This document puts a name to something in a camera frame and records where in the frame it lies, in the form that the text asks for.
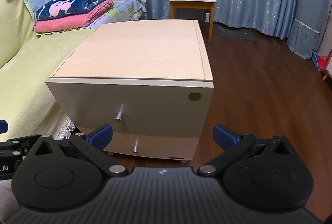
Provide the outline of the light green sofa cover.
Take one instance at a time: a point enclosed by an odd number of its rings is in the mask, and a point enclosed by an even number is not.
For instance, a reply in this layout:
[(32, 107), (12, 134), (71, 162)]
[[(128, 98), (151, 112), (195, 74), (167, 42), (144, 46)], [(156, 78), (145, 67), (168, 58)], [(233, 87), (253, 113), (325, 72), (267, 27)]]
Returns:
[(1, 141), (34, 134), (61, 138), (74, 127), (46, 85), (91, 29), (36, 35), (24, 0), (1, 0)]

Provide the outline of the red blue toy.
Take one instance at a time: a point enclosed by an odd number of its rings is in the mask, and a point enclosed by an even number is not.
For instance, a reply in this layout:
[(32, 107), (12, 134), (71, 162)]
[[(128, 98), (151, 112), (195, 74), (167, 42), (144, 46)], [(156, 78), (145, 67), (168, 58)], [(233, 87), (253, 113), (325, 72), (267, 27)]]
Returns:
[(331, 53), (326, 56), (320, 55), (318, 52), (313, 52), (311, 60), (318, 71), (325, 72), (325, 67), (329, 62), (330, 55)]

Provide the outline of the lower drawer metal knob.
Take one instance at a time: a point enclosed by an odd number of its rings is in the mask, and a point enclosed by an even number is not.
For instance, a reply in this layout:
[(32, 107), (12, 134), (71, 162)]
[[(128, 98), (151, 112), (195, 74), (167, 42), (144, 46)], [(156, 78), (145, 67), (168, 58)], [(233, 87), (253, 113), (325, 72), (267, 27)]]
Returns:
[(137, 152), (138, 152), (138, 140), (135, 141), (135, 144), (134, 144), (132, 152), (134, 154), (137, 154)]

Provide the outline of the light wood bedside cabinet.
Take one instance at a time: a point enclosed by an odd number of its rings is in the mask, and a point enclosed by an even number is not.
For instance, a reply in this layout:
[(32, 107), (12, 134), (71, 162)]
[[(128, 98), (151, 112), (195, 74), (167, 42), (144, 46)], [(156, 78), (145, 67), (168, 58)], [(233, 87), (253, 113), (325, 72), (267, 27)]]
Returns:
[(80, 131), (112, 127), (104, 151), (181, 162), (193, 159), (214, 89), (199, 23), (176, 19), (101, 25), (46, 83)]

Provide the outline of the drawer metal knob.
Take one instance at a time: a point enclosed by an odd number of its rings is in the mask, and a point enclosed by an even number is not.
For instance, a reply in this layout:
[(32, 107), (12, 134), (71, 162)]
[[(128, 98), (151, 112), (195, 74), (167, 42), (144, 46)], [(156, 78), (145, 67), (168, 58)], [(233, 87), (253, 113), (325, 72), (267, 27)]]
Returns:
[(118, 111), (117, 114), (116, 114), (115, 121), (118, 122), (118, 123), (122, 122), (122, 118), (123, 118), (123, 108), (124, 108), (124, 105), (122, 104), (122, 105), (120, 106), (119, 111)]
[(138, 152), (138, 140), (135, 141), (135, 144), (134, 144), (132, 152), (134, 154), (137, 154), (137, 152)]

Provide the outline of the upper drawer metal knob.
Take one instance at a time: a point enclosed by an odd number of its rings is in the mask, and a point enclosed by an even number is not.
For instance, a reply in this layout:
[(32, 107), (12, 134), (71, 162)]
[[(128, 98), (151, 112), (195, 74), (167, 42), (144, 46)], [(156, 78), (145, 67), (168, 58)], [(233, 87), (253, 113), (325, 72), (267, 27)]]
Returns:
[(117, 114), (116, 114), (115, 121), (118, 122), (118, 123), (122, 122), (122, 118), (123, 118), (123, 108), (124, 108), (124, 105), (122, 104), (122, 105), (120, 106), (119, 111), (118, 111)]

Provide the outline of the round green sticker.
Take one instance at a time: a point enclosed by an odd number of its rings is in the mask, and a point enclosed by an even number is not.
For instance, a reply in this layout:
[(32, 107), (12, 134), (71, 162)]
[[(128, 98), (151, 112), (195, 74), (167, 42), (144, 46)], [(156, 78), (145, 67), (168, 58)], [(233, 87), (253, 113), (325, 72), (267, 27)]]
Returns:
[(187, 98), (192, 102), (200, 101), (202, 99), (202, 97), (203, 97), (202, 93), (200, 93), (198, 91), (192, 91), (187, 96)]

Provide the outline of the pink knitted blanket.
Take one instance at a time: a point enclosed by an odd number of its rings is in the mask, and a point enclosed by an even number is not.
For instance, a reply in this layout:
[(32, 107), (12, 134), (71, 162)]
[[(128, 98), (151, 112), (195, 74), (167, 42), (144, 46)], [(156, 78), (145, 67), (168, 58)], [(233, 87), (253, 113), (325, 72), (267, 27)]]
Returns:
[(54, 33), (79, 28), (85, 28), (93, 23), (97, 18), (110, 11), (114, 6), (113, 0), (106, 0), (88, 13), (69, 15), (59, 19), (38, 21), (34, 30), (38, 34)]

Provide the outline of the navy cartoon blanket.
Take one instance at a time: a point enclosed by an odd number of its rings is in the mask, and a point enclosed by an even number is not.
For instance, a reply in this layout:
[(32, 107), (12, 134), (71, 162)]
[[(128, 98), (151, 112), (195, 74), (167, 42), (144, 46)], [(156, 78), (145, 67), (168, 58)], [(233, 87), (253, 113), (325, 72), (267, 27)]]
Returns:
[(50, 0), (36, 12), (38, 21), (59, 19), (90, 12), (106, 0)]

